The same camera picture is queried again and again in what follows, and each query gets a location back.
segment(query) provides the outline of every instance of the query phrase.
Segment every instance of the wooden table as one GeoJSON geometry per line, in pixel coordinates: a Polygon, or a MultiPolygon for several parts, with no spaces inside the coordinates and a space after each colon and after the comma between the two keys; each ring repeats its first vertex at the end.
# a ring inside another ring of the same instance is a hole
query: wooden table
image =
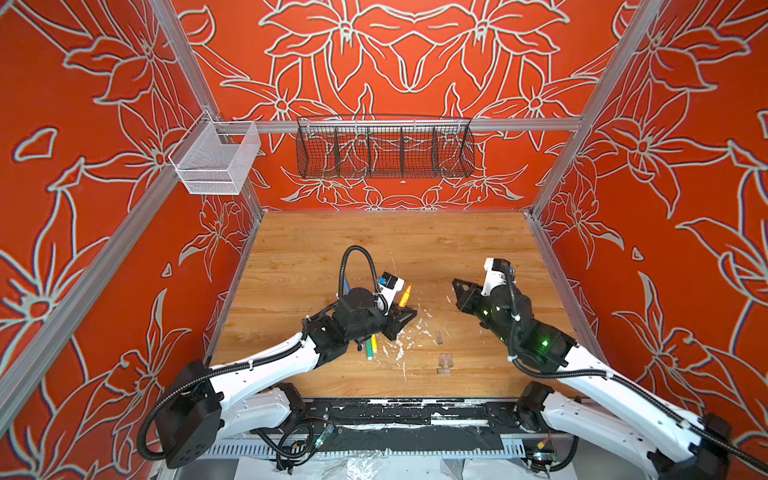
{"type": "MultiPolygon", "coordinates": [[[[293,382],[307,398],[335,396],[516,397],[532,380],[507,361],[506,347],[478,320],[460,313],[451,281],[482,284],[486,257],[505,258],[534,314],[574,335],[560,298],[520,213],[268,213],[240,281],[213,364],[232,362],[279,343],[301,319],[336,300],[344,250],[362,245],[384,271],[412,283],[418,316],[398,342],[378,335],[373,360],[352,343],[345,355],[293,382]],[[442,345],[437,343],[441,332],[442,345]],[[451,353],[449,376],[437,373],[451,353]]],[[[349,285],[371,287],[365,257],[352,253],[349,285]]],[[[566,395],[574,391],[552,384],[566,395]]]]}

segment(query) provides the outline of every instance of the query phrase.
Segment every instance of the red floral wallpaper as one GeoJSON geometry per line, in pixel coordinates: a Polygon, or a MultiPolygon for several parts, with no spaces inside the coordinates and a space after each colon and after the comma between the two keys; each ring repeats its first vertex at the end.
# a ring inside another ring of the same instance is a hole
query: red floral wallpaper
{"type": "Polygon", "coordinates": [[[668,2],[542,219],[611,365],[763,460],[767,26],[762,1],[668,2]]]}
{"type": "MultiPolygon", "coordinates": [[[[4,2],[0,45],[1,375],[200,110],[146,0],[4,2]]],[[[0,478],[146,473],[136,422],[203,356],[253,223],[176,187],[0,439],[0,478]]]]}
{"type": "MultiPolygon", "coordinates": [[[[224,117],[407,113],[578,116],[638,2],[174,0],[224,117]]],[[[251,180],[276,210],[529,206],[562,132],[481,134],[464,180],[304,180],[263,139],[251,180]]]]}

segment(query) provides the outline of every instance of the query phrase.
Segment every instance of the marker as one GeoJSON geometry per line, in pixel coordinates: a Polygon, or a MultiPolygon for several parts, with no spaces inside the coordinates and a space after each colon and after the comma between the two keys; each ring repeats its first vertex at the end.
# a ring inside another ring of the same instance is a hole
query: marker
{"type": "Polygon", "coordinates": [[[408,299],[411,298],[411,287],[412,285],[408,285],[408,288],[406,288],[406,291],[400,297],[400,303],[398,304],[400,308],[408,305],[408,299]]]}

